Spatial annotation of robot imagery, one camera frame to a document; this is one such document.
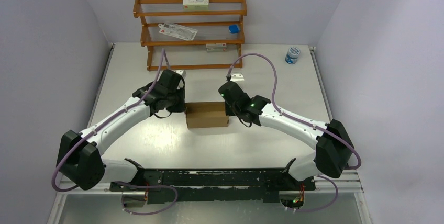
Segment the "brown cardboard box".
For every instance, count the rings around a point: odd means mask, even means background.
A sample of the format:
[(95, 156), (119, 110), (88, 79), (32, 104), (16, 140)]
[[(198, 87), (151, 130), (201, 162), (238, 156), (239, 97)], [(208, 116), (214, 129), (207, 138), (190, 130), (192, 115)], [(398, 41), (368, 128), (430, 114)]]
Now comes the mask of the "brown cardboard box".
[(185, 119), (188, 129), (227, 127), (229, 116), (226, 115), (224, 102), (185, 103)]

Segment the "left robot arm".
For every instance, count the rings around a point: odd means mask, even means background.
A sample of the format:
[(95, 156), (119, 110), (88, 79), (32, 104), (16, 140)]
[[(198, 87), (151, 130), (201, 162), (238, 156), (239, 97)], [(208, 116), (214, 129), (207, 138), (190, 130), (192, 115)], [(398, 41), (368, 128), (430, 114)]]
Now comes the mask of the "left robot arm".
[(77, 133), (61, 138), (56, 172), (70, 179), (75, 188), (89, 190), (99, 183), (123, 182), (136, 191), (146, 185), (145, 169), (132, 159), (103, 159), (107, 149), (128, 130), (157, 113), (185, 112), (184, 70), (164, 70), (155, 80), (133, 92), (113, 114)]

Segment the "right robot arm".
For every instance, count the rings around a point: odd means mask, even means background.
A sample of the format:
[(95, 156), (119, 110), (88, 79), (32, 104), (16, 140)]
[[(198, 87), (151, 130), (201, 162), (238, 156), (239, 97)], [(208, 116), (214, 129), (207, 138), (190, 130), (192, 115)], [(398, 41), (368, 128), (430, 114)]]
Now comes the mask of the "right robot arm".
[(344, 125), (315, 121), (275, 107), (271, 100), (259, 95), (249, 97), (235, 82), (229, 81), (218, 89), (226, 108), (247, 127), (268, 127), (296, 138), (313, 152), (289, 162), (283, 174), (283, 184), (296, 189), (302, 181), (319, 175), (339, 178), (347, 168), (353, 145)]

